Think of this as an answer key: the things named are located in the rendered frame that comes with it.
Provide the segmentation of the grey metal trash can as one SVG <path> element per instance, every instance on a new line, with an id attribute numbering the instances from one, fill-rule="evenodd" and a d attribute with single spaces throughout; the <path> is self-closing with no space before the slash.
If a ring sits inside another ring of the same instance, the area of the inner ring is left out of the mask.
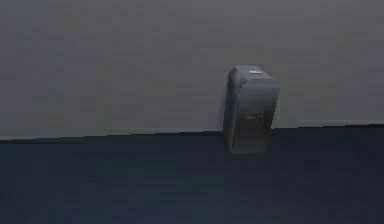
<path id="1" fill-rule="evenodd" d="M 279 90 L 278 81 L 257 65 L 236 65 L 229 72 L 223 134 L 232 154 L 269 148 Z"/>

